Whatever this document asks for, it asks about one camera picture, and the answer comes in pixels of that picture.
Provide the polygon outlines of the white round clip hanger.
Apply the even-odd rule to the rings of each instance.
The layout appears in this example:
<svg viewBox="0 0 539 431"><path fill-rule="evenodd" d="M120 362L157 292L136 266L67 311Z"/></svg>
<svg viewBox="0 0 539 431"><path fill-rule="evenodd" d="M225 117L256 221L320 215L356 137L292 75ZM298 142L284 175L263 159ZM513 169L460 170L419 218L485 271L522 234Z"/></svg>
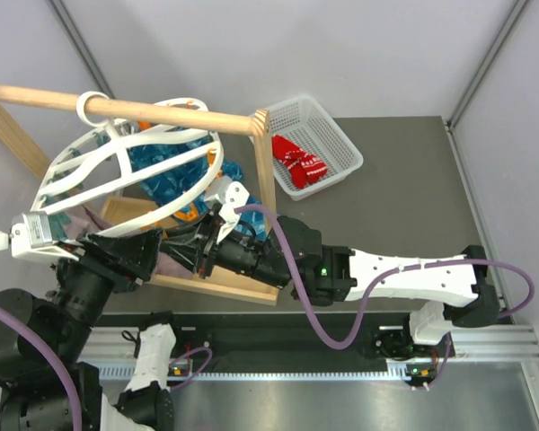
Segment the white round clip hanger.
<svg viewBox="0 0 539 431"><path fill-rule="evenodd" d="M85 104L91 99L108 101L110 98L101 92L85 92L78 96L75 104L76 114L83 123L91 126L91 132L75 140L65 148L47 168L36 197L32 203L32 212L44 212L48 216L66 212L94 199L104 197L127 186L149 179L159 173L169 171L200 157L207 158L210 148L216 148L217 157L213 166L198 182L170 203L156 210L117 224L102 231L106 236L122 236L143 227L155 224L189 206L216 179L224 160L224 149L219 139L214 138L205 144L186 153L176 155L164 162L151 165L143 170L132 170L128 149L141 145L177 145L197 140L209 134L205 129L185 126L182 131L171 131L171 128L160 123L138 133L123 136L118 126L125 122L114 114L100 122L92 122L86 116ZM104 161L116 157L119 165L119 177L92 189L84 189L72 195L71 190L84 180Z"/></svg>

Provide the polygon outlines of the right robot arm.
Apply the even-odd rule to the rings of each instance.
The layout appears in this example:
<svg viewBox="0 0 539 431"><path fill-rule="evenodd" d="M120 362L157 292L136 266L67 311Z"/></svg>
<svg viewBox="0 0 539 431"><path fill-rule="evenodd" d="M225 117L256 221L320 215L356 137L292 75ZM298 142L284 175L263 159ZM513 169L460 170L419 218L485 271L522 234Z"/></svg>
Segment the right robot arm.
<svg viewBox="0 0 539 431"><path fill-rule="evenodd" d="M211 209L190 224L166 230L161 251L201 278L220 267L269 286L292 285L316 337L334 350L344 350L358 338L371 298L425 301L406 319L401 334L404 350L415 356L455 327L487 327L498 319L496 289L486 280L490 262L480 247L434 259L376 255L326 245L321 232L302 221L261 211L271 224L264 239L228 230L220 211ZM316 310L348 302L357 302L358 311L349 333L335 339Z"/></svg>

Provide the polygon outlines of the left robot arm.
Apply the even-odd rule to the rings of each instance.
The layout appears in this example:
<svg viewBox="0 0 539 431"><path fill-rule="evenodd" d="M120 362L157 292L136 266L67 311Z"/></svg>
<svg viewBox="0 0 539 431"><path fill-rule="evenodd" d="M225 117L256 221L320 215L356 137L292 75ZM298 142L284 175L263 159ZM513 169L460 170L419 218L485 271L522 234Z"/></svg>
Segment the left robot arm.
<svg viewBox="0 0 539 431"><path fill-rule="evenodd" d="M60 243L48 299L11 288L0 292L1 430L170 430L170 356L186 336L166 314L145 318L134 339L136 364L126 389L110 402L100 371L80 356L111 295L153 275L159 228L125 237L90 233Z"/></svg>

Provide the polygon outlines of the orange clothes peg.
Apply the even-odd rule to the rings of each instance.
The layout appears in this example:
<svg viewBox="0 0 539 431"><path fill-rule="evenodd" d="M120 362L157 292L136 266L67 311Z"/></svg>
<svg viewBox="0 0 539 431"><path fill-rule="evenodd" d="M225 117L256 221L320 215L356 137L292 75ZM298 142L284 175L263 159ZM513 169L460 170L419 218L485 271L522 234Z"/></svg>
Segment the orange clothes peg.
<svg viewBox="0 0 539 431"><path fill-rule="evenodd" d="M186 211L179 210L174 212L172 217L176 220L187 223L197 219L199 217L199 211L194 206L190 206L190 208Z"/></svg>
<svg viewBox="0 0 539 431"><path fill-rule="evenodd" d="M208 160L208 166L211 167L215 164L217 157L217 150L216 148L210 148L207 152L207 160Z"/></svg>

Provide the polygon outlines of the blue leaf-pattern cloth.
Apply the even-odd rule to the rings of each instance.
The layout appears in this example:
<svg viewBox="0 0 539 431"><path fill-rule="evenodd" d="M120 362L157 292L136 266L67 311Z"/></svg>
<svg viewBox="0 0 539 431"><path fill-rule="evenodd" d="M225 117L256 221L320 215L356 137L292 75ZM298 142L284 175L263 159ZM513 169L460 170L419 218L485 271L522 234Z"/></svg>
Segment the blue leaf-pattern cloth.
<svg viewBox="0 0 539 431"><path fill-rule="evenodd" d="M128 149L132 170L134 172L143 170L151 165L164 162L176 155L196 149L213 141L213 137L208 135L197 140L189 141L177 145L141 145ZM194 161L187 162L182 166L169 171L159 173L149 179L142 180L140 187L159 207L164 206L178 198L182 192L193 187L198 180L208 170L206 157L200 157ZM232 180L243 182L243 169L235 162L223 161L221 172ZM208 206L204 202L204 193L199 195L192 204L199 215L203 214ZM249 212L241 215L241 220L247 223L261 240L266 239L265 224L262 213ZM247 226L236 226L239 233L252 233Z"/></svg>

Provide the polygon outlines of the mauve grey cloth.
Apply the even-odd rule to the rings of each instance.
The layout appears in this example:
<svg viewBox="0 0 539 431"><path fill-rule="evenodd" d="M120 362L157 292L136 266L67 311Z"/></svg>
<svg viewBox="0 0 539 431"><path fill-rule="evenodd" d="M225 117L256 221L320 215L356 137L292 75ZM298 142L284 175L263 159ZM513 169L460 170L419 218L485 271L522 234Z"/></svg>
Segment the mauve grey cloth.
<svg viewBox="0 0 539 431"><path fill-rule="evenodd" d="M72 207L65 212L65 216L69 222L62 226L69 239L81 238L87 233L98 233L112 227L111 223L85 206ZM161 251L158 253L154 274L184 279L191 277L189 270Z"/></svg>

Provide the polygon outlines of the teal clothes peg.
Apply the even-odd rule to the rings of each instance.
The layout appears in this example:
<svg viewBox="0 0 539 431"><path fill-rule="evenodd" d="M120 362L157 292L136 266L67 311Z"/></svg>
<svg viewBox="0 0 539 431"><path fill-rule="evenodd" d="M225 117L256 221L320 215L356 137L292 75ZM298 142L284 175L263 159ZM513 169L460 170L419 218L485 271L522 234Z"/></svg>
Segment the teal clothes peg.
<svg viewBox="0 0 539 431"><path fill-rule="evenodd" d="M67 237L66 228L72 223L71 218L64 212L50 215L49 226L52 237L62 240Z"/></svg>

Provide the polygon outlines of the red christmas sock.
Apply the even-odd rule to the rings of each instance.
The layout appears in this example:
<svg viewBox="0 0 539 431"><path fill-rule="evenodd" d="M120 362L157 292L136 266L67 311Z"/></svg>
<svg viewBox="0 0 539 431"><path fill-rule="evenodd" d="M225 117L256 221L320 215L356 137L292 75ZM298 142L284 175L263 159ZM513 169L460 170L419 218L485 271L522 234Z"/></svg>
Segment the red christmas sock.
<svg viewBox="0 0 539 431"><path fill-rule="evenodd" d="M299 159L299 165L304 173L305 185L315 184L328 172L326 163L314 154L304 154Z"/></svg>
<svg viewBox="0 0 539 431"><path fill-rule="evenodd" d="M305 185L304 173L299 165L299 159L307 152L294 144L292 141L280 135L271 138L273 156L286 167L292 183L298 189Z"/></svg>

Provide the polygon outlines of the white perforated plastic basket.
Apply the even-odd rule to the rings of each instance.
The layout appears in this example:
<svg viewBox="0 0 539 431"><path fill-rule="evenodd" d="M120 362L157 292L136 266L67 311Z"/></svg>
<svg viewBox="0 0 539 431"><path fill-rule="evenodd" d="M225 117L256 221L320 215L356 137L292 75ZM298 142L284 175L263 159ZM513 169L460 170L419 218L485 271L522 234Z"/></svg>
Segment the white perforated plastic basket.
<svg viewBox="0 0 539 431"><path fill-rule="evenodd" d="M267 111L272 135L283 136L320 157L328 167L324 177L315 184L299 189L291 181L287 168L275 160L275 180L292 200L299 201L329 188L363 165L361 152L316 99L303 94L274 103Z"/></svg>

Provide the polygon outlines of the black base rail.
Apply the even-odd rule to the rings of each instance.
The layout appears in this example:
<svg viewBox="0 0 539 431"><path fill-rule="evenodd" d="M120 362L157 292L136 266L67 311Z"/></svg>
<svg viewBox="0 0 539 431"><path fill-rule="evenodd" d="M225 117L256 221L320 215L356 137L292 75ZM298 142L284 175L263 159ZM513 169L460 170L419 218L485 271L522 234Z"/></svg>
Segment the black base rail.
<svg viewBox="0 0 539 431"><path fill-rule="evenodd" d="M383 371L389 361L433 365L452 355L445 341L416 347L403 312L368 313L356 339L342 350L327 347L301 312L105 314L94 326L82 359L133 359L139 330L169 322L177 357L195 347L213 353L209 374L319 374Z"/></svg>

